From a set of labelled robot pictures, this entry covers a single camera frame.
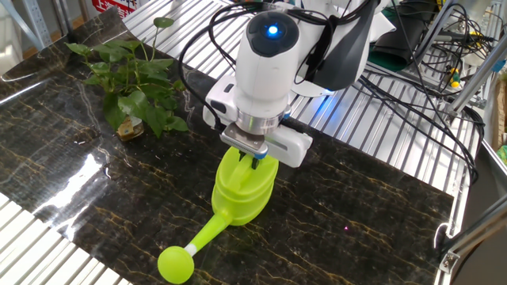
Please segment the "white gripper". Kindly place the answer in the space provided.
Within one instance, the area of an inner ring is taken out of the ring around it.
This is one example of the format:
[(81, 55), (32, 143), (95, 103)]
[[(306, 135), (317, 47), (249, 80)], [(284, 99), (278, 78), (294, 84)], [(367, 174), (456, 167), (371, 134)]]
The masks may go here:
[(211, 106), (203, 110), (206, 124), (214, 127), (215, 118), (219, 118), (224, 126), (219, 133), (220, 139), (239, 150), (239, 161), (247, 154), (253, 156), (252, 169), (259, 166), (259, 160), (268, 156), (292, 168), (299, 167), (313, 139), (280, 123), (289, 117), (291, 109), (286, 108), (273, 119), (250, 118), (242, 114), (234, 103), (234, 95), (238, 92), (233, 76), (218, 80), (205, 97)]

